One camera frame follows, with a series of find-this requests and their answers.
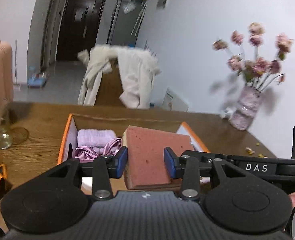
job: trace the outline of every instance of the cardboard box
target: cardboard box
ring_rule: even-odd
[[[195,150],[209,152],[209,150],[202,143],[200,138],[185,122],[181,123],[173,121],[146,120],[137,118],[103,118],[80,114],[70,114],[65,126],[57,164],[60,164],[66,161],[68,158],[72,157],[68,156],[68,153],[70,148],[72,148],[73,152],[77,148],[78,130],[113,130],[116,133],[116,136],[122,137],[123,133],[129,125],[189,135],[191,137],[191,142]],[[128,190],[125,186],[124,176],[121,179],[110,179],[110,182],[114,195],[119,190]],[[91,194],[91,185],[92,178],[83,178],[82,190],[84,191],[84,193]]]

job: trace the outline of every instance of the gray floor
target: gray floor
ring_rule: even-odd
[[[49,68],[49,78],[42,89],[14,88],[14,101],[76,105],[86,72],[80,62],[57,62]]]

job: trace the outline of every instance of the metal screw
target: metal screw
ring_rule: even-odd
[[[99,189],[95,192],[95,196],[98,198],[107,198],[110,196],[110,192],[106,189]]]
[[[196,197],[198,195],[197,191],[195,189],[185,189],[182,191],[182,194],[184,197]]]

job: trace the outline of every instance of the purple satin fabric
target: purple satin fabric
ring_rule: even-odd
[[[109,141],[103,148],[103,152],[96,152],[93,148],[82,146],[77,147],[74,157],[80,159],[81,163],[92,162],[100,156],[115,156],[121,148],[121,139],[115,138]]]

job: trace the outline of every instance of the vase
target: vase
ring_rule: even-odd
[[[230,119],[230,124],[240,131],[246,130],[255,118],[261,102],[261,92],[245,85],[236,102],[236,111]]]

